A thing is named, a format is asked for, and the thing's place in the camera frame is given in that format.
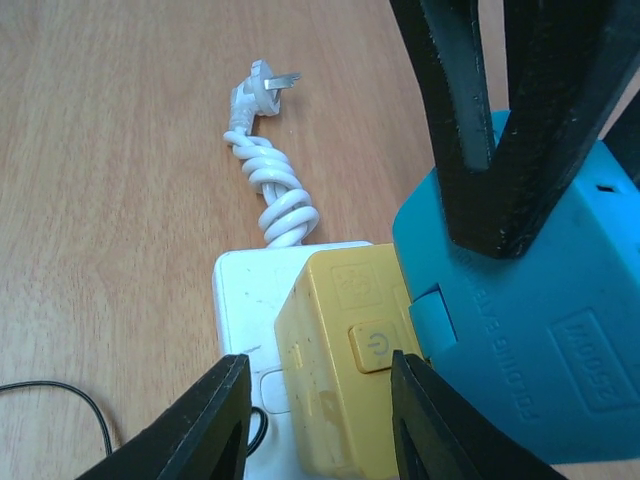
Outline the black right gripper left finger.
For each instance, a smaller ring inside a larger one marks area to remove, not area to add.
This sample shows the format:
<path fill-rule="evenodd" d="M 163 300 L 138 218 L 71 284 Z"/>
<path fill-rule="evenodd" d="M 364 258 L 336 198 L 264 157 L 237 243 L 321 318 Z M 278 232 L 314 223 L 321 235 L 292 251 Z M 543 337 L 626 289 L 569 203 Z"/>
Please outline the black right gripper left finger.
<path fill-rule="evenodd" d="M 87 479 L 241 479 L 251 414 L 249 357 L 226 355 Z"/>

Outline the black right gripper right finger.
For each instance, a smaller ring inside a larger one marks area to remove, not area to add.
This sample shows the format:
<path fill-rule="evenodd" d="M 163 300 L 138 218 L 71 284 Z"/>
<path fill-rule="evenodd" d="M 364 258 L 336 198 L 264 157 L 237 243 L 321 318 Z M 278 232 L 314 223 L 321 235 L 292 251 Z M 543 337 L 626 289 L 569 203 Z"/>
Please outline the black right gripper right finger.
<path fill-rule="evenodd" d="M 562 479 L 497 429 L 423 359 L 393 352 L 392 423 L 401 479 Z"/>

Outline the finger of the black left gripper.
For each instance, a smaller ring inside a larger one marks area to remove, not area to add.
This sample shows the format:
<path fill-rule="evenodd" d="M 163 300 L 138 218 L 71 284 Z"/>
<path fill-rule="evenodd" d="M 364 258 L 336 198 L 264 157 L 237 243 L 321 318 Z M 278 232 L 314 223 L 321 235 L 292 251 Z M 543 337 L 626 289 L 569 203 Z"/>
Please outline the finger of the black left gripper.
<path fill-rule="evenodd" d="M 478 200 L 496 149 L 476 1 L 392 1 L 447 200 Z"/>
<path fill-rule="evenodd" d="M 442 165 L 451 240 L 495 259 L 529 249 L 639 67 L 636 1 L 541 1 L 532 26 L 486 169 Z"/>

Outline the light blue travel adapter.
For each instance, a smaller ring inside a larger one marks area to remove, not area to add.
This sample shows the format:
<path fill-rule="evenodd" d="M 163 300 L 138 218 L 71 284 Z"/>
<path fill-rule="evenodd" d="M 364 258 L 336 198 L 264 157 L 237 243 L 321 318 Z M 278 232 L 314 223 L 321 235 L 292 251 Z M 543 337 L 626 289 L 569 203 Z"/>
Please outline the light blue travel adapter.
<path fill-rule="evenodd" d="M 435 174 L 393 241 L 434 370 L 549 464 L 639 454 L 639 192 L 597 141 L 529 250 L 496 260 L 449 238 Z"/>

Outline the yellow cube adapter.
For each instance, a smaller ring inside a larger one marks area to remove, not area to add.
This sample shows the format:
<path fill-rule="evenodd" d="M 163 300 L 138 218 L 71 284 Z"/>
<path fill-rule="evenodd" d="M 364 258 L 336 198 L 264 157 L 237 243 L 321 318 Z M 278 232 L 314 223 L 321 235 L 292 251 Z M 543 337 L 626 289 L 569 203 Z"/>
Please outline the yellow cube adapter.
<path fill-rule="evenodd" d="M 398 474 L 392 423 L 394 351 L 420 351 L 390 244 L 313 253 L 275 321 L 305 472 L 338 479 Z"/>

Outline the white power strip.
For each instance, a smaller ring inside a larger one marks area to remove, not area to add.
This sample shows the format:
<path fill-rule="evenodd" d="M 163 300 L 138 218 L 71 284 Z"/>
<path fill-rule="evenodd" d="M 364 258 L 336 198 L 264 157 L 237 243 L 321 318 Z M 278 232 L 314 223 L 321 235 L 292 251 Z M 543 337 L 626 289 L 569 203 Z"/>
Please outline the white power strip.
<path fill-rule="evenodd" d="M 268 418 L 246 479 L 309 479 L 298 459 L 275 320 L 308 258 L 317 251 L 366 246 L 366 241 L 230 251 L 212 274 L 216 329 L 223 355 L 250 359 L 251 404 Z"/>

